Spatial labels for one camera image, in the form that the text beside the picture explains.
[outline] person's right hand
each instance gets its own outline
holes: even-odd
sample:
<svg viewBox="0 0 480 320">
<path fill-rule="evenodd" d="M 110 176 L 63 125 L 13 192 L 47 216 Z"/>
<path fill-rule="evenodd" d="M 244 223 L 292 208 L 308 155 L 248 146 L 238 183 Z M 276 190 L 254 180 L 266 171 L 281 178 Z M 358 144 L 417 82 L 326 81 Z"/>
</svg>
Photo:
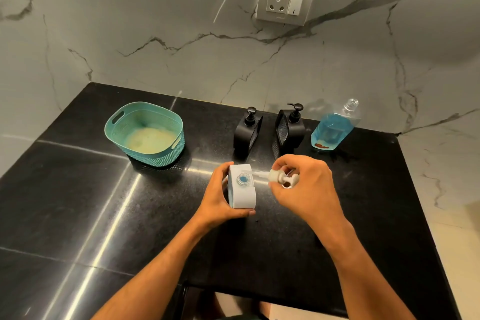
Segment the person's right hand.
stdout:
<svg viewBox="0 0 480 320">
<path fill-rule="evenodd" d="M 291 169 L 298 171 L 300 177 L 294 187 L 283 188 L 280 183 L 270 182 L 270 189 L 281 205 L 307 222 L 324 246 L 351 228 L 340 206 L 332 171 L 324 161 L 285 154 L 275 161 L 272 169 L 285 173 Z"/>
</svg>

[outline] person's left hand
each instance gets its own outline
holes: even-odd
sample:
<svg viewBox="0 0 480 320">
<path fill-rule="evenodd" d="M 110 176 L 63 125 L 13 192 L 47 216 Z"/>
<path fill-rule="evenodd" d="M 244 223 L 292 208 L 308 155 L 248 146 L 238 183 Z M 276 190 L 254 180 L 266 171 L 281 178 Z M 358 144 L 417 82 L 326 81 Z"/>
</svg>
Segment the person's left hand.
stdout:
<svg viewBox="0 0 480 320">
<path fill-rule="evenodd" d="M 225 200 L 222 184 L 223 179 L 227 177 L 230 165 L 233 165 L 233 162 L 225 162 L 215 168 L 200 207 L 192 218 L 200 225 L 205 226 L 207 230 L 215 228 L 227 220 L 255 214 L 255 210 L 252 208 L 231 208 Z"/>
</svg>

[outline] refill bottle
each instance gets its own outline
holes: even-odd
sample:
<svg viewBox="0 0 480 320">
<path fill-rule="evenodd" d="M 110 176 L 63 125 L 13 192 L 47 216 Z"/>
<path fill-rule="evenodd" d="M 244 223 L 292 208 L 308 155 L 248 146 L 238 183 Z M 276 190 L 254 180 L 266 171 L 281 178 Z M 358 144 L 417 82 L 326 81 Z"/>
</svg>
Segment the refill bottle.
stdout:
<svg viewBox="0 0 480 320">
<path fill-rule="evenodd" d="M 351 98 L 345 105 L 325 114 L 311 135 L 311 145 L 319 150 L 331 151 L 360 122 L 358 100 Z"/>
</svg>

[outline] black pump nozzle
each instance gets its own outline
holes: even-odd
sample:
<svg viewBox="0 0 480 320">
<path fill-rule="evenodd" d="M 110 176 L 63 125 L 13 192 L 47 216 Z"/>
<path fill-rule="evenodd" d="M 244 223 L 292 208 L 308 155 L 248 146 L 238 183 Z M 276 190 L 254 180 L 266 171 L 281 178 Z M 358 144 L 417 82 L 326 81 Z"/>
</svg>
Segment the black pump nozzle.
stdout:
<svg viewBox="0 0 480 320">
<path fill-rule="evenodd" d="M 295 109 L 288 116 L 288 120 L 292 123 L 297 123 L 300 120 L 300 117 L 301 117 L 300 111 L 303 110 L 303 105 L 299 103 L 293 104 L 291 102 L 289 102 L 288 105 L 292 105 L 293 109 Z"/>
<path fill-rule="evenodd" d="M 251 127 L 255 124 L 255 113 L 257 112 L 257 109 L 255 109 L 253 106 L 249 106 L 247 108 L 247 112 L 248 115 L 245 117 L 245 125 Z"/>
</svg>

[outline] hand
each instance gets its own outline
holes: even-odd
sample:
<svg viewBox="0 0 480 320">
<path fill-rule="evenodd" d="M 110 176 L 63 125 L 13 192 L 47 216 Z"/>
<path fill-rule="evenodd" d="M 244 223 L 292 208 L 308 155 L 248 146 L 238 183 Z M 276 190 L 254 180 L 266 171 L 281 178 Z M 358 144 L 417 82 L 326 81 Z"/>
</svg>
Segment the hand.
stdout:
<svg viewBox="0 0 480 320">
<path fill-rule="evenodd" d="M 227 177 L 230 165 L 233 162 L 225 162 L 215 168 L 210 182 L 207 185 L 200 207 L 193 216 L 192 220 L 197 221 L 207 230 L 219 226 L 223 222 L 235 218 L 244 218 L 249 215 L 255 215 L 252 208 L 231 208 L 223 196 L 223 179 Z"/>
<path fill-rule="evenodd" d="M 332 171 L 324 161 L 285 154 L 275 161 L 272 169 L 281 169 L 285 173 L 295 169 L 299 173 L 299 181 L 294 187 L 286 189 L 279 183 L 270 182 L 270 189 L 281 205 L 307 222 L 325 247 L 338 240 L 344 229 L 351 227 L 340 206 Z"/>
</svg>

